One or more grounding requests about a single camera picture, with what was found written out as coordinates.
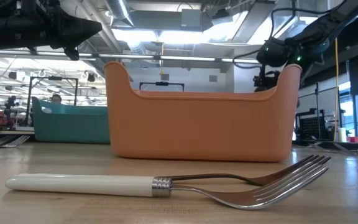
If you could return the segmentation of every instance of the window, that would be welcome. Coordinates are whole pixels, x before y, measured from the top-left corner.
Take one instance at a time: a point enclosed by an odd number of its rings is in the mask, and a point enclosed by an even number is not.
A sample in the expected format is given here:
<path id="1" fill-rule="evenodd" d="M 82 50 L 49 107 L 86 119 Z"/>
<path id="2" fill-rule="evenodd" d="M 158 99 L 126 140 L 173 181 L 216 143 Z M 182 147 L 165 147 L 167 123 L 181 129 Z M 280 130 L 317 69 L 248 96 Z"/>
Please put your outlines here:
<path id="1" fill-rule="evenodd" d="M 354 115 L 353 115 L 353 101 L 350 95 L 341 96 L 339 99 L 341 104 L 341 110 L 344 110 L 345 113 L 342 114 L 342 127 L 346 128 L 350 132 L 349 137 L 355 136 L 354 130 Z"/>
<path id="2" fill-rule="evenodd" d="M 346 128 L 346 131 L 349 131 L 349 137 L 354 137 L 356 135 L 354 127 L 354 115 L 353 115 L 353 101 L 352 96 L 350 95 L 351 83 L 345 82 L 338 86 L 339 89 L 339 103 L 341 105 L 341 110 L 344 110 L 345 113 L 342 114 L 342 127 Z"/>

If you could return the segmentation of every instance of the black cable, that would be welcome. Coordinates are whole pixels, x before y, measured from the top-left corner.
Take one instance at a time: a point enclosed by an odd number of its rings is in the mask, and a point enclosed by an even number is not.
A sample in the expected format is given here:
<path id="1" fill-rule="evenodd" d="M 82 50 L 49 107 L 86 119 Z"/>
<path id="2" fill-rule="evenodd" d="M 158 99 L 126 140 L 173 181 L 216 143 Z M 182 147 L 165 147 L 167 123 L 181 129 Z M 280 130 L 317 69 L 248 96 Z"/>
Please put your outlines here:
<path id="1" fill-rule="evenodd" d="M 260 49 L 257 49 L 257 50 L 254 50 L 254 51 L 251 51 L 251 52 L 248 52 L 246 54 L 241 54 L 241 55 L 237 55 L 233 58 L 232 62 L 233 62 L 233 65 L 236 66 L 237 68 L 244 68 L 244 69 L 252 69 L 252 68 L 261 68 L 260 65 L 254 65 L 254 66 L 242 66 L 242 65 L 239 65 L 237 62 L 235 62 L 235 59 L 238 59 L 238 58 L 241 58 L 241 57 L 245 57 L 245 56 L 248 56 L 248 55 L 252 55 L 254 53 L 257 53 Z"/>
<path id="2" fill-rule="evenodd" d="M 270 18 L 272 20 L 272 31 L 270 32 L 270 37 L 273 36 L 274 33 L 274 12 L 278 12 L 278 11 L 293 11 L 293 12 L 307 12 L 307 13 L 311 13 L 311 14 L 316 14 L 316 15 L 320 15 L 320 14 L 327 14 L 333 10 L 336 10 L 337 8 L 341 7 L 347 0 L 343 0 L 342 3 L 340 3 L 339 5 L 337 5 L 336 7 L 332 8 L 332 9 L 328 9 L 325 11 L 313 11 L 313 10 L 308 10 L 308 9 L 298 9 L 298 8 L 292 8 L 292 7 L 284 7 L 284 8 L 280 8 L 280 9 L 274 9 L 272 11 L 272 13 L 270 13 Z"/>
<path id="3" fill-rule="evenodd" d="M 183 3 L 187 4 L 188 6 L 191 7 L 191 9 L 193 9 L 193 6 L 191 6 L 191 4 L 189 4 L 188 2 L 181 2 L 181 3 L 179 4 L 178 8 L 177 8 L 177 12 L 179 11 L 179 7 L 180 7 Z"/>

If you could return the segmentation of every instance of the fork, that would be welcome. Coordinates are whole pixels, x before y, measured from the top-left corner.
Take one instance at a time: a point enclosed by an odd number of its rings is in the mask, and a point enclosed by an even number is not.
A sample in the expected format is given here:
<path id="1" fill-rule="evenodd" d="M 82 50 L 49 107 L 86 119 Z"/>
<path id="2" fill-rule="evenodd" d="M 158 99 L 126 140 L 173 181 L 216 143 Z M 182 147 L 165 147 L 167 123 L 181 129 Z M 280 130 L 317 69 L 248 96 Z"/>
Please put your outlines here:
<path id="1" fill-rule="evenodd" d="M 280 170 L 274 174 L 269 174 L 262 177 L 243 177 L 240 175 L 234 175 L 234 174 L 196 174 L 196 175 L 174 175 L 174 176 L 166 176 L 168 178 L 171 178 L 174 181 L 179 180 L 194 180 L 194 179 L 210 179 L 210 178 L 232 178 L 237 180 L 243 180 L 247 182 L 248 184 L 256 185 L 256 186 L 263 186 L 266 184 L 269 184 L 273 182 L 274 180 L 277 180 L 281 177 L 284 177 L 288 174 L 291 174 L 293 171 L 297 170 L 297 168 L 312 162 L 312 163 L 318 163 L 318 164 L 325 164 L 331 159 L 331 157 L 325 157 L 325 156 L 314 156 L 310 155 L 296 164 L 293 164 L 290 167 L 287 167 L 284 170 Z"/>
<path id="2" fill-rule="evenodd" d="M 18 145 L 21 145 L 24 142 L 26 142 L 26 140 L 28 140 L 29 138 L 30 138 L 30 136 L 20 136 L 15 141 L 10 142 L 5 145 L 0 145 L 0 147 L 17 147 Z"/>
<path id="3" fill-rule="evenodd" d="M 281 179 L 245 192 L 212 192 L 174 184 L 169 177 L 108 175 L 19 174 L 7 179 L 5 186 L 13 190 L 138 197 L 169 197 L 172 190 L 186 190 L 201 193 L 232 208 L 256 210 L 291 196 L 327 170 L 321 163 L 308 162 Z"/>
<path id="4" fill-rule="evenodd" d="M 0 138 L 0 145 L 7 143 L 14 138 L 15 138 L 15 136 L 11 136 L 11 135 Z"/>

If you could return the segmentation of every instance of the wooden table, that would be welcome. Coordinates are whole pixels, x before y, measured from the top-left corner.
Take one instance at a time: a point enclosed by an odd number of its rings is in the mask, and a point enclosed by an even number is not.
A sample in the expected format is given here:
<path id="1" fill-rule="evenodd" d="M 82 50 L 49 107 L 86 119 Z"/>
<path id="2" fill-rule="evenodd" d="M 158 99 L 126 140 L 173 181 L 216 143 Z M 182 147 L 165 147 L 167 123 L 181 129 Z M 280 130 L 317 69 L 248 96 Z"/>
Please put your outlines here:
<path id="1" fill-rule="evenodd" d="M 265 210 L 225 207 L 191 192 L 171 198 L 14 192 L 4 186 L 23 172 L 105 175 L 180 175 L 223 172 L 249 177 L 283 169 L 316 151 L 295 149 L 276 164 L 158 161 L 114 157 L 109 146 L 28 143 L 0 149 L 0 223 L 358 223 L 358 157 L 333 156 L 330 170 L 285 201 Z M 253 189 L 237 180 L 191 181 L 210 190 Z"/>

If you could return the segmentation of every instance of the orange plastic container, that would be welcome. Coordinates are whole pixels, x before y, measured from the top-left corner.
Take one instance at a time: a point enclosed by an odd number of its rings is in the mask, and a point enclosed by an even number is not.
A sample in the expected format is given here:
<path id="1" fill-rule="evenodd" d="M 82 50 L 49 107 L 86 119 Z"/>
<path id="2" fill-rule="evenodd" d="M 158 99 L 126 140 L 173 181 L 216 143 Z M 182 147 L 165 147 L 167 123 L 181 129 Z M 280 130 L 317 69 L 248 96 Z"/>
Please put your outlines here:
<path id="1" fill-rule="evenodd" d="M 190 93 L 131 88 L 125 67 L 104 68 L 111 147 L 148 159 L 278 162 L 291 151 L 301 67 L 257 93 Z"/>

